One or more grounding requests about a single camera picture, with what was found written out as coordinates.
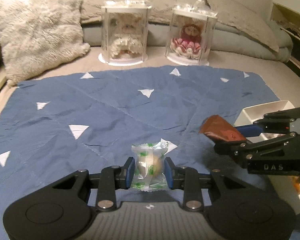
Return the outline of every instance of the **white plastic tray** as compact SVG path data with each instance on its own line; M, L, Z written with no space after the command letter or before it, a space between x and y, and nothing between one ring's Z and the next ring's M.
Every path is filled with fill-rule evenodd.
M266 113L277 112L294 108L288 100L281 100L242 109L234 126L252 124L255 120L263 118ZM262 133L258 137L249 137L252 142L260 142L275 137L273 134ZM289 203L296 214L300 213L300 195L295 190L292 181L286 176L268 176L279 197Z

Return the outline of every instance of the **gray blanket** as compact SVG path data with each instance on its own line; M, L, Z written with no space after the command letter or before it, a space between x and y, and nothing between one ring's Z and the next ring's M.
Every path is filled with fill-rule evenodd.
M86 168L123 165L132 144L162 139L177 148L175 164L209 173L218 168L273 190L266 177L248 175L198 134L219 114L234 123L242 108L278 98L253 73L204 66L77 73L19 84L0 116L0 240L8 239L2 214L9 204ZM204 191L206 203L209 197ZM182 200L182 191L117 192L117 200ZM90 197L94 205L95 194Z
M293 47L289 34L281 30L276 22L269 21L268 25L277 39L279 52L275 52L258 41L253 40L246 33L219 22L216 23L216 29L213 33L211 49L281 62L289 61Z

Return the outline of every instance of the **plastic bag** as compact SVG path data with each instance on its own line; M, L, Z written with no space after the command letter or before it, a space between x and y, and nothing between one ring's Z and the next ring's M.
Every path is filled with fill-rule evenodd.
M105 1L105 6L113 6L113 7L121 7L121 8L135 8L135 7L141 7L147 6L151 8L150 2L148 0L119 0L119 1Z
M131 187L143 191L168 189L163 174L163 158L168 151L168 142L132 145L131 149L138 156Z

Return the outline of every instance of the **gray bedsheet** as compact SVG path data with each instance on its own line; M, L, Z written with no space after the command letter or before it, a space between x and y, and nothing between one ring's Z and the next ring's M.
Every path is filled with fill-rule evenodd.
M175 164L199 172L218 168L273 191L266 177L248 175L228 157L216 155L213 143L198 131L206 117L219 114L234 123L242 108L276 101L274 93L253 73L176 68L77 73L20 83L0 116L0 240L8 239L2 214L13 201L80 168L96 173L123 165L134 156L132 144L161 138L177 146L167 153ZM204 198L208 203L206 191ZM118 202L173 199L181 201L182 192L117 191Z
M287 62L290 59L293 47L290 36L279 28L277 23L268 22L273 30L279 45L279 52L274 52L268 47L253 40L250 36L237 30L234 27L217 23L214 31L211 49L227 52L234 52L250 57L278 60ZM101 24L83 25L83 40L91 46L101 45ZM149 24L148 46L165 46L169 26L164 24Z

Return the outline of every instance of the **brown chocolate bar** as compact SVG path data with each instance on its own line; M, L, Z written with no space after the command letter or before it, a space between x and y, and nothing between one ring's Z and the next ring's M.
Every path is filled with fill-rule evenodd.
M207 118L203 122L199 133L203 133L213 142L247 140L236 128L219 115L212 115Z

